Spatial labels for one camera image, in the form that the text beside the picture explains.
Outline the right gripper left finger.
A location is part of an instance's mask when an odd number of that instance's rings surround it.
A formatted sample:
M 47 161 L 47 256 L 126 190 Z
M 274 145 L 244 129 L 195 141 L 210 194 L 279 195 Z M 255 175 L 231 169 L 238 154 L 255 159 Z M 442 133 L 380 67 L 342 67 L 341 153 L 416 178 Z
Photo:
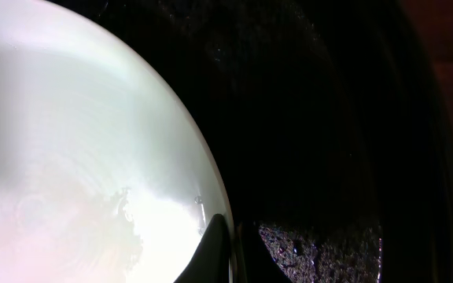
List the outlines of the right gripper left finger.
M 230 234 L 223 215 L 213 215 L 195 253 L 175 283 L 228 283 Z

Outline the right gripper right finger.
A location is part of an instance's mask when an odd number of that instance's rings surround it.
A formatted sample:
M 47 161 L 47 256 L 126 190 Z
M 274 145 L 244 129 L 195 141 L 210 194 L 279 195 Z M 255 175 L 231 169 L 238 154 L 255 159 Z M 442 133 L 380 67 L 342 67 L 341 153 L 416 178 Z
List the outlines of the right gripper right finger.
M 291 283 L 274 262 L 252 222 L 243 222 L 237 228 L 238 282 Z

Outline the light blue plate front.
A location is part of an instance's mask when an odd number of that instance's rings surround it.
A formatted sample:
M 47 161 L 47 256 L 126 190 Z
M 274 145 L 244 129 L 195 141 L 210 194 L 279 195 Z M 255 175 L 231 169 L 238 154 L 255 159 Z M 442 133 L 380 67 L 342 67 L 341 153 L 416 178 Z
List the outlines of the light blue plate front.
M 0 282 L 175 282 L 233 219 L 186 107 L 127 44 L 46 1 L 0 1 Z

